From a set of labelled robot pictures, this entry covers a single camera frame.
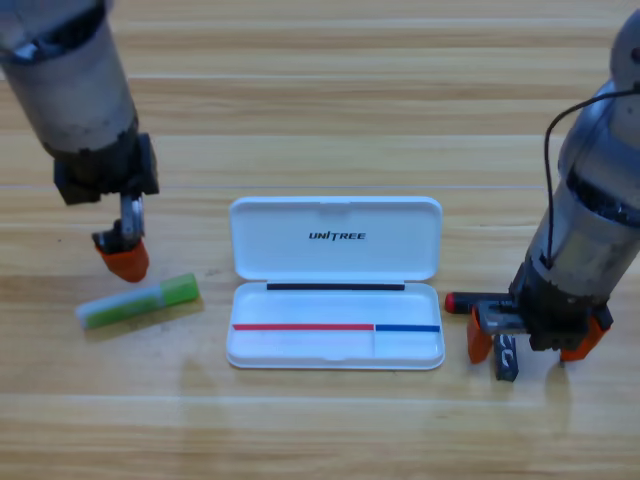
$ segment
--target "glue stick cap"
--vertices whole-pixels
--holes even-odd
[[[166,306],[190,302],[200,295],[198,283],[193,273],[165,280],[160,284],[160,288]]]

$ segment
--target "logo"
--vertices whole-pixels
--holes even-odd
[[[336,240],[364,240],[366,237],[366,233],[311,232],[309,234],[309,239],[311,240],[331,240],[332,242],[335,242]]]

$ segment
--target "red object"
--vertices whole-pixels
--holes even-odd
[[[447,293],[444,299],[444,309],[447,313],[456,313],[456,298],[453,293]]]
[[[491,345],[491,335],[487,335],[480,328],[478,309],[474,306],[467,324],[467,349],[471,363],[475,365],[483,362],[491,351]]]
[[[600,324],[595,319],[595,317],[591,317],[589,319],[589,333],[582,343],[578,347],[577,350],[562,350],[560,353],[560,360],[563,362],[575,362],[577,360],[584,360],[589,352],[593,350],[598,342],[604,337],[604,334],[607,333],[608,330],[602,330],[600,328]]]
[[[98,247],[96,250],[100,252],[107,268],[127,282],[137,283],[147,275],[149,255],[142,240],[129,252],[107,255]]]
[[[288,331],[336,331],[336,330],[368,330],[373,331],[374,326],[370,323],[352,323],[352,324],[335,324],[335,323],[236,323],[233,325],[234,330],[288,330]]]

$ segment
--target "white plastic case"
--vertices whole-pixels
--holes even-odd
[[[428,370],[445,357],[428,197],[251,197],[230,208],[227,358],[240,368]]]

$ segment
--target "blue line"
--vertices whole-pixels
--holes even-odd
[[[439,325],[376,325],[376,332],[440,333],[440,326]]]

